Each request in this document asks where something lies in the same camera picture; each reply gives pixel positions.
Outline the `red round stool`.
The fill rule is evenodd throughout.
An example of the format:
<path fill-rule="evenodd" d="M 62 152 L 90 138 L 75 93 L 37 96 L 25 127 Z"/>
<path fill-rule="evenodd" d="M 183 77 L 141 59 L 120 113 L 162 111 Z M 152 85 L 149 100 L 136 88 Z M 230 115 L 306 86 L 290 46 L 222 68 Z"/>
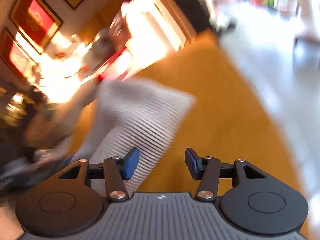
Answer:
<path fill-rule="evenodd" d="M 94 78 L 98 84 L 107 80 L 124 81 L 135 74 L 135 63 L 127 48 L 113 54 L 97 71 Z"/>

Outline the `striped grey white garment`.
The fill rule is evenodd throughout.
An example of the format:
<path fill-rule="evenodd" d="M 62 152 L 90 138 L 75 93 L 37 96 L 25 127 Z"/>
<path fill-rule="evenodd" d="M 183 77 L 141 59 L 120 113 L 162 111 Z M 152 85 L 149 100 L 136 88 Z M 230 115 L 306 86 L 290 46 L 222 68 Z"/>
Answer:
<path fill-rule="evenodd" d="M 151 80 L 131 78 L 104 80 L 97 101 L 93 127 L 71 162 L 87 159 L 91 164 L 102 163 L 138 148 L 139 163 L 124 183 L 133 194 L 169 150 L 196 99 Z"/>

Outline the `red framed picture middle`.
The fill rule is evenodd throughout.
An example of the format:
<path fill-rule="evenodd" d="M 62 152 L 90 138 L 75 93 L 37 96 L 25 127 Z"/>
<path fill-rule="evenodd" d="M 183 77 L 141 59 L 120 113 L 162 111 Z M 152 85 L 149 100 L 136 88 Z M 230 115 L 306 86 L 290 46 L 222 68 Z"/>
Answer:
<path fill-rule="evenodd" d="M 45 0 L 16 0 L 9 18 L 23 38 L 42 54 L 63 24 Z"/>

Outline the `red framed picture left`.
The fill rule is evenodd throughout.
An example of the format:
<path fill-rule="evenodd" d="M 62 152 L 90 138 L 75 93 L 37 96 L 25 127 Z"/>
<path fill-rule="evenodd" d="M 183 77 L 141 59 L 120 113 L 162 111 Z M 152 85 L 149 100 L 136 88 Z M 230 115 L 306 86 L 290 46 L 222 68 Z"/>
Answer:
<path fill-rule="evenodd" d="M 1 59 L 20 81 L 27 82 L 33 77 L 36 62 L 20 46 L 7 27 L 1 32 Z"/>

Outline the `white cabinet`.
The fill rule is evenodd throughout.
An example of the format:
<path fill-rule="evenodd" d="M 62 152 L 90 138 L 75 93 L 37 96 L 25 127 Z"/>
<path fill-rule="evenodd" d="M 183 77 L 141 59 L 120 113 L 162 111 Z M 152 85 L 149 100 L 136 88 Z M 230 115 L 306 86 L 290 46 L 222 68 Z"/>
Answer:
<path fill-rule="evenodd" d="M 155 0 L 131 0 L 121 6 L 131 37 L 125 43 L 133 59 L 145 69 L 184 47 L 186 37 L 169 22 Z"/>

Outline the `red framed picture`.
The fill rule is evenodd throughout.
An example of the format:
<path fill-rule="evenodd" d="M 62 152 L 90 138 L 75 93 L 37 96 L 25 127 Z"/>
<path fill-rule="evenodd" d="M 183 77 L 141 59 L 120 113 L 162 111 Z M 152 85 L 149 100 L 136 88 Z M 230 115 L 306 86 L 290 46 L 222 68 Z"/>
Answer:
<path fill-rule="evenodd" d="M 1 59 L 20 81 L 27 82 L 33 77 L 36 62 L 20 46 L 7 27 L 1 32 Z"/>
<path fill-rule="evenodd" d="M 45 0 L 16 0 L 9 18 L 23 38 L 42 54 L 63 24 Z"/>

